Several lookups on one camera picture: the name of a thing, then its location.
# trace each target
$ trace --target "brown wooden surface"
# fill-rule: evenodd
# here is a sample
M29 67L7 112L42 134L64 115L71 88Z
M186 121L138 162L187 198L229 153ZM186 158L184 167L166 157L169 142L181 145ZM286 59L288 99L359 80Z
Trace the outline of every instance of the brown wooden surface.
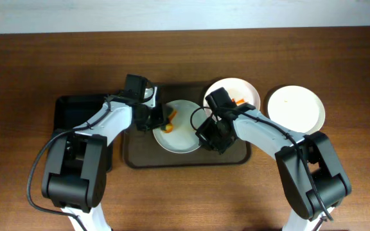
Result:
M28 205L31 163L59 96L113 92L126 73L165 83L242 78L262 99L284 84L314 91L353 186L323 230L370 230L370 28L0 35L0 230L72 230ZM242 166L136 171L116 142L102 201L115 230L258 230L288 218L276 164L257 148ZM43 166L32 192L51 207Z

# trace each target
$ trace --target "black cable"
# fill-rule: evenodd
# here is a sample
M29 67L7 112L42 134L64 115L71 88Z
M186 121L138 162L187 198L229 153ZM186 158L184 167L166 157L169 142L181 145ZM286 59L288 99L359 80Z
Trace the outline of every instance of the black cable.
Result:
M84 224L81 222L81 220L79 219L79 216L75 215L75 214L71 214L71 213L68 213L68 212L60 212L60 211L57 211L57 210L51 210L51 209L45 209L41 206L38 206L36 205L33 200L32 200L32 197L31 197L31 183L32 183L32 178L33 178L33 174L35 172L35 169L37 168L37 164L39 162L39 160L41 159L42 155L45 153L45 151L51 147L51 145L59 138L65 136L65 135L68 135L70 133L73 133L73 132L77 132L77 131L82 131L82 130L86 130L86 129L90 129L92 128L93 126L95 126L96 124L98 124L103 118L105 118L105 116L108 115L108 113L110 112L110 109L111 109L111 105L110 105L110 102L107 98L105 98L105 101L106 103L108 104L108 108L107 110L105 111L105 113L103 115L101 115L101 117L99 117L97 120L95 120L95 122L93 122L92 124L89 124L87 122L87 126L84 126L84 127L81 127L81 128L73 128L73 129L70 129L70 130L67 130L67 131L64 131L64 132L61 132L60 134L54 136L52 139L50 139L45 145L44 147L42 147L42 149L39 151L37 157L35 158L33 164L32 164L32 167L31 167L31 171L30 171L30 175L28 177L28 183L26 184L26 197L28 199L28 202L30 203L30 205L39 210L39 211L42 211L42 212L47 212L47 213L50 213L50 214L56 214L56 215L61 215L61 216L70 216L72 218L74 218L76 220L76 222L78 222L78 224L81 226L82 230L83 231L87 231L87 229L84 227Z
M252 115L249 115L249 114L247 114L247 113L245 113L245 112L241 112L241 111L238 111L238 110L235 110L235 109L232 109L232 108L218 108L219 110L228 110L228 111L233 111L233 112L237 112L237 113L239 113L239 114L242 114L242 115L244 115L244 116L246 116L246 117L248 117L248 118L251 118L251 119L253 119L253 120L255 120L255 121L258 121L258 122L261 122L261 123L265 123L265 124L267 124L267 125L269 125L269 126L271 126L271 127L273 127L273 128L275 128L276 130L278 130L279 132L281 132L293 145L294 145L294 147L295 147L295 150L296 150L296 152L297 152L297 154L298 154L298 156L299 156L299 158L301 159L301 162L302 162L302 164L303 164L303 166L304 166L304 168L305 168L305 171L306 171L306 174L308 175L308 178L309 178L309 182L311 183L311 186L312 186L312 189L313 189L313 191L314 191L314 193L315 193L315 195L316 195L316 198L317 198L317 200L318 200L318 202L319 202L319 205L321 206L321 208L322 208L322 210L324 211L324 213L325 213L325 215L326 215L326 217L328 217L328 219L330 220L330 221L333 221L333 218L332 218L332 216L331 216L331 214L328 212L328 210L326 209L326 207L325 207L325 205L324 205L324 203L323 203L323 201L322 201L322 198L321 198L321 195L319 194L319 192L318 192L318 190L317 190L317 188L316 188L316 185L315 185L315 182L313 181L313 178L312 178L312 174L311 174L311 171L309 170L309 167L308 167L308 163L306 162L306 160L305 160L305 158L303 157L303 155L302 155L302 151L301 151L301 149L299 148L299 146L298 146L298 144L295 142L295 140L291 137L291 135L289 134L289 133L287 133L287 132L285 132L285 131L283 131L279 126L277 126L277 125L275 125L275 124L273 124L273 123L271 123L271 122L269 122L269 121L266 121L266 120L263 120L263 119L260 119L260 118L258 118L258 117L254 117L254 116L252 116Z
M193 125L193 123L192 123L192 118L193 118L193 115L195 115L195 113L197 113L199 110L201 110L201 109L203 109L203 108L206 108L206 109L210 109L209 107L198 107L196 110L194 110L193 112L192 112L192 114L191 114L191 126L192 126L192 128L196 131L197 129L195 128L195 126Z

